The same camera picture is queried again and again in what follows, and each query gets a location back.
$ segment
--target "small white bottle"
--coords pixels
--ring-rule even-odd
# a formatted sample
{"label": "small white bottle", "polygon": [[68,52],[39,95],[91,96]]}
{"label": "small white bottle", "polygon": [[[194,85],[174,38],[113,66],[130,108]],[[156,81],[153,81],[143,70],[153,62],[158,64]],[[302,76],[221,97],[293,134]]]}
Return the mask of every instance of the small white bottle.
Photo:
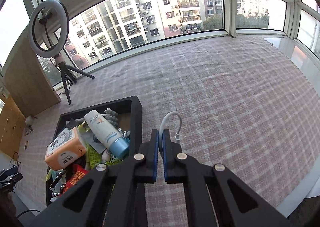
{"label": "small white bottle", "polygon": [[96,110],[84,116],[97,139],[109,149],[114,156],[121,159],[129,152],[129,144],[122,135]]}

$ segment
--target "wooden board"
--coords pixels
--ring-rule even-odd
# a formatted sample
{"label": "wooden board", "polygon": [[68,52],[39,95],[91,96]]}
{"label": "wooden board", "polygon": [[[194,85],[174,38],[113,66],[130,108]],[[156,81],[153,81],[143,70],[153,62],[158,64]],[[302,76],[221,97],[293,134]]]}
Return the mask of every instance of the wooden board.
{"label": "wooden board", "polygon": [[0,113],[0,150],[11,158],[19,152],[25,127],[25,117],[11,97],[4,102]]}
{"label": "wooden board", "polygon": [[3,72],[4,84],[25,117],[60,102],[30,47],[26,29],[12,48]]}

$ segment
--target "silver bolt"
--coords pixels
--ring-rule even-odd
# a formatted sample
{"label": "silver bolt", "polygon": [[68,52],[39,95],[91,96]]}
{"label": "silver bolt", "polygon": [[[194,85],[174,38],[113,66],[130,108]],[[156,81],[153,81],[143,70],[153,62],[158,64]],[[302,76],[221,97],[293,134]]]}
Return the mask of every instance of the silver bolt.
{"label": "silver bolt", "polygon": [[216,164],[214,165],[214,169],[217,171],[223,171],[226,169],[226,167],[223,164]]}
{"label": "silver bolt", "polygon": [[178,159],[186,159],[186,158],[187,158],[187,155],[186,155],[185,153],[179,153],[179,154],[177,155],[177,158],[178,158]]}
{"label": "silver bolt", "polygon": [[141,153],[137,153],[134,155],[134,159],[135,160],[143,160],[144,159],[144,155]]}
{"label": "silver bolt", "polygon": [[101,163],[101,164],[98,164],[96,168],[98,171],[104,171],[107,168],[107,166]]}

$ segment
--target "pink checkered cloth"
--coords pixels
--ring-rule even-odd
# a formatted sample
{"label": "pink checkered cloth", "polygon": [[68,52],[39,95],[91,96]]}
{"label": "pink checkered cloth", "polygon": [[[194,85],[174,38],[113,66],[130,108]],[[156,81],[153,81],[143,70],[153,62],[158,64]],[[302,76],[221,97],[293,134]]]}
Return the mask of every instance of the pink checkered cloth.
{"label": "pink checkered cloth", "polygon": [[[210,38],[110,65],[71,87],[67,100],[37,117],[23,137],[18,190],[45,206],[44,155],[60,114],[137,95],[143,140],[169,111],[183,117],[182,150],[200,163],[223,163],[273,206],[299,184],[319,155],[320,101],[299,69],[263,38]],[[178,120],[169,119],[172,138]],[[26,140],[29,145],[23,146]],[[187,226],[183,187],[145,185],[150,226]]]}

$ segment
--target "black tray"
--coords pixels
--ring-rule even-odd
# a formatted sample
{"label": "black tray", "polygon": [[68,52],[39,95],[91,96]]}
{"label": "black tray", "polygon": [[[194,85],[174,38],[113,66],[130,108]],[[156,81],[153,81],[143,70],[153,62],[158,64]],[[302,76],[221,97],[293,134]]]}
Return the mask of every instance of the black tray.
{"label": "black tray", "polygon": [[[60,132],[66,127],[66,122],[70,119],[79,119],[83,118],[89,111],[95,109],[97,112],[104,113],[104,111],[110,108],[115,110],[119,114],[119,118],[121,116],[126,116],[130,113],[130,144],[129,144],[129,155],[133,156],[135,153],[138,152],[139,146],[142,143],[142,106],[137,96],[131,96],[128,98],[105,102],[102,104],[97,104],[94,106],[90,106],[87,108],[79,109],[76,111],[64,113],[60,115],[56,131],[54,133],[54,137],[52,141],[60,134]],[[46,201],[47,206],[51,204],[51,197],[52,191],[49,189],[52,183],[52,178],[50,178],[46,182]],[[139,184],[139,188],[137,188],[137,195],[139,193],[140,197],[136,198],[136,200],[145,201],[145,192],[144,192],[144,185]],[[143,206],[146,207],[145,202],[144,204],[140,204],[139,207]]]}

